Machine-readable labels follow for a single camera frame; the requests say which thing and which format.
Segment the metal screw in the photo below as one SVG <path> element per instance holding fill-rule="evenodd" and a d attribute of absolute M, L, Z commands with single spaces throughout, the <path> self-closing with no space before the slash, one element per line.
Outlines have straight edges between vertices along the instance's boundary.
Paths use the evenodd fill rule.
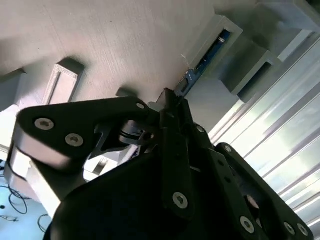
<path fill-rule="evenodd" d="M 291 233 L 292 235 L 296 235 L 294 228 L 289 223 L 285 222 L 284 226 L 288 230 L 289 233 Z"/>
<path fill-rule="evenodd" d="M 205 130 L 201 126 L 197 126 L 196 129 L 198 129 L 198 131 L 200 133 L 204 133 L 205 132 Z"/>
<path fill-rule="evenodd" d="M 247 217 L 245 216 L 240 217 L 240 223 L 248 233 L 253 234 L 255 232 L 255 226 Z"/>
<path fill-rule="evenodd" d="M 231 153 L 231 152 L 232 152 L 232 149 L 231 149 L 229 146 L 224 146 L 224 149 L 225 149 L 228 153 Z"/>
<path fill-rule="evenodd" d="M 53 129 L 55 124 L 53 121 L 51 121 L 48 118 L 39 118 L 35 120 L 34 125 L 41 130 L 48 131 L 50 129 Z"/>
<path fill-rule="evenodd" d="M 305 235 L 305 236 L 308 236 L 308 235 L 309 235 L 307 229 L 306 229 L 303 225 L 301 225 L 300 223 L 298 223 L 297 226 L 298 226 L 298 229 L 302 232 L 303 235 Z"/>
<path fill-rule="evenodd" d="M 84 144 L 84 139 L 75 133 L 71 133 L 65 137 L 65 142 L 72 147 L 81 147 Z"/>
<path fill-rule="evenodd" d="M 145 105 L 143 105 L 143 104 L 141 104 L 141 103 L 137 103 L 136 104 L 136 106 L 138 107 L 138 108 L 140 108 L 140 109 L 145 109 L 146 107 L 145 107 Z"/>
<path fill-rule="evenodd" d="M 186 209 L 188 207 L 188 200 L 181 192 L 175 192 L 172 196 L 173 202 L 180 209 Z"/>

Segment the floor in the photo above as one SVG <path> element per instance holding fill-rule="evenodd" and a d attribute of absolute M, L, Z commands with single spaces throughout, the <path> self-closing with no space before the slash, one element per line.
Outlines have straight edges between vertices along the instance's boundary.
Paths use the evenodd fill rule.
<path fill-rule="evenodd" d="M 115 97 L 119 87 L 146 102 L 174 88 L 184 55 L 215 12 L 242 19 L 255 0 L 2 0 L 0 76 L 23 68 L 21 108 L 40 104 L 53 66 L 85 65 L 73 101 Z"/>

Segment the gray plastic part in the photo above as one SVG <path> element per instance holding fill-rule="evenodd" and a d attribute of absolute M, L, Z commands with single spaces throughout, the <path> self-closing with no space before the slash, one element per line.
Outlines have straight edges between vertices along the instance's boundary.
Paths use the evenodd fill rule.
<path fill-rule="evenodd" d="M 15 104 L 19 82 L 25 74 L 22 69 L 18 69 L 0 77 L 0 112 Z"/>
<path fill-rule="evenodd" d="M 306 0 L 259 0 L 258 5 L 277 13 L 291 28 L 320 32 L 320 16 Z"/>
<path fill-rule="evenodd" d="M 219 65 L 218 78 L 233 95 L 248 102 L 252 95 L 247 89 L 261 79 L 281 61 L 269 50 L 241 36 Z"/>
<path fill-rule="evenodd" d="M 193 39 L 194 47 L 191 48 L 188 53 L 184 54 L 184 57 L 191 69 L 194 69 L 198 65 L 223 30 L 230 32 L 230 37 L 226 43 L 223 44 L 216 56 L 214 56 L 214 59 L 210 63 L 210 66 L 208 66 L 207 71 L 213 71 L 217 67 L 220 59 L 227 54 L 229 49 L 243 32 L 240 27 L 234 24 L 227 17 L 215 15 L 211 21 L 211 24 L 209 24 L 206 29 L 202 31 L 202 34 L 197 39 Z"/>
<path fill-rule="evenodd" d="M 71 102 L 84 70 L 85 66 L 71 58 L 65 58 L 54 65 L 42 104 Z"/>

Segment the black cable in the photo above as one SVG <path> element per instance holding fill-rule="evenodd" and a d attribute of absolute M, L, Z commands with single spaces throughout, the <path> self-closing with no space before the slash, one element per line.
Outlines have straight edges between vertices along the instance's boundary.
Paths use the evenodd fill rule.
<path fill-rule="evenodd" d="M 22 214 L 22 215 L 25 215 L 25 214 L 28 213 L 28 207 L 27 207 L 26 199 L 24 199 L 24 198 L 20 195 L 20 193 L 19 193 L 18 191 L 12 189 L 12 188 L 9 187 L 9 186 L 0 186 L 0 188 L 8 189 L 8 190 L 11 192 L 11 194 L 9 195 L 8 200 L 9 200 L 9 203 L 10 203 L 11 207 L 13 207 L 14 210 L 16 210 L 18 213 L 20 213 L 20 214 Z M 19 210 L 14 206 L 14 203 L 13 203 L 12 200 L 11 200 L 11 197 L 12 197 L 12 196 L 15 196 L 15 197 L 17 197 L 17 198 L 19 198 L 19 199 L 21 199 L 21 200 L 23 201 L 23 204 L 24 204 L 24 206 L 25 206 L 25 212 L 19 211 Z"/>
<path fill-rule="evenodd" d="M 8 221 L 8 222 L 19 222 L 17 217 L 13 217 L 13 216 L 0 216 L 0 218 Z"/>
<path fill-rule="evenodd" d="M 41 226 L 40 220 L 41 220 L 41 218 L 46 217 L 46 216 L 49 216 L 49 215 L 48 214 L 43 214 L 38 218 L 38 227 L 43 233 L 46 233 L 47 230 L 43 226 Z"/>
<path fill-rule="evenodd" d="M 8 184 L 8 188 L 9 188 L 10 193 L 13 194 L 16 198 L 22 199 L 22 200 L 31 200 L 30 197 L 22 196 L 20 194 L 20 192 L 18 192 L 17 190 L 12 189 L 9 184 Z"/>
<path fill-rule="evenodd" d="M 23 201 L 23 204 L 25 206 L 25 212 L 19 211 L 15 206 L 14 203 L 11 200 L 11 197 L 14 196 L 12 193 L 9 196 L 9 203 L 11 204 L 11 207 L 13 207 L 14 210 L 16 210 L 18 213 L 22 214 L 22 215 L 26 215 L 28 213 L 28 207 L 27 207 L 27 203 L 26 200 L 24 200 L 22 197 L 20 198 Z"/>

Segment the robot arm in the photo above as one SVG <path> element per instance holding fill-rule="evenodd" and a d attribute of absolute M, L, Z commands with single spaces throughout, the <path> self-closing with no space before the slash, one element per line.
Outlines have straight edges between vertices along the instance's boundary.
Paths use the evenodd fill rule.
<path fill-rule="evenodd" d="M 159 101 L 160 112 L 123 97 L 19 113 L 5 176 L 52 217 L 45 239 L 314 239 L 236 150 L 211 144 L 187 100 L 165 89 Z M 131 144 L 137 157 L 86 183 L 87 160 Z"/>

